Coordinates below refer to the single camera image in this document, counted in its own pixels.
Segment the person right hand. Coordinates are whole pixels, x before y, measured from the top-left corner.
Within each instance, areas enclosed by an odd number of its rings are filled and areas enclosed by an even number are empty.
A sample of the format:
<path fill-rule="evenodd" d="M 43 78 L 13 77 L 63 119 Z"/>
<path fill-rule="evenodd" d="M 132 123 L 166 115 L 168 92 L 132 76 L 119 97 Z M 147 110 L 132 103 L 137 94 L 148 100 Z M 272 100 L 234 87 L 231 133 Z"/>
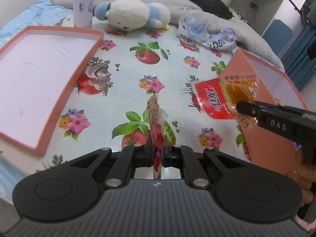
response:
<path fill-rule="evenodd" d="M 303 147 L 297 149 L 296 154 L 297 168 L 292 174 L 293 179 L 302 191 L 302 201 L 300 207 L 310 204 L 314 194 L 310 191 L 312 184 L 315 182 L 315 165 L 306 165 L 303 163 Z"/>

